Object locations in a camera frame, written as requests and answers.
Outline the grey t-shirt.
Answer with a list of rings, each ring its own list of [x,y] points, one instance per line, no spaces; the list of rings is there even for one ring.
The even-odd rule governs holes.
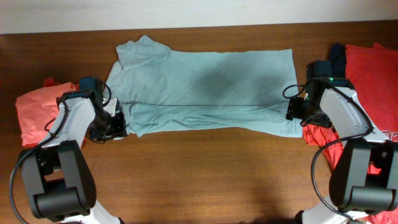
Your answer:
[[[131,134],[237,127],[302,136],[285,117],[297,92],[290,49],[179,52],[143,36],[116,52],[104,94],[119,100]]]

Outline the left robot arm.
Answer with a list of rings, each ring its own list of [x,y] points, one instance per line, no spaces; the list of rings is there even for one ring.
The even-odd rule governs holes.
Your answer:
[[[34,217],[54,223],[122,223],[99,203],[81,147],[127,135],[117,98],[100,79],[85,77],[77,91],[57,98],[58,116],[39,144],[20,153],[9,187],[21,171]]]

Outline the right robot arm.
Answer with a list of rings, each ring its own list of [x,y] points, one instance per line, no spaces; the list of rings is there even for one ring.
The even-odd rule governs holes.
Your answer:
[[[330,62],[316,60],[306,67],[306,82],[288,96],[287,120],[334,128],[339,139],[315,153],[310,175],[320,203],[299,211],[294,223],[359,223],[361,218],[397,208],[397,143],[371,121],[353,84],[332,74]],[[329,181],[329,196],[322,197],[315,180],[319,155],[335,144],[343,152]]]

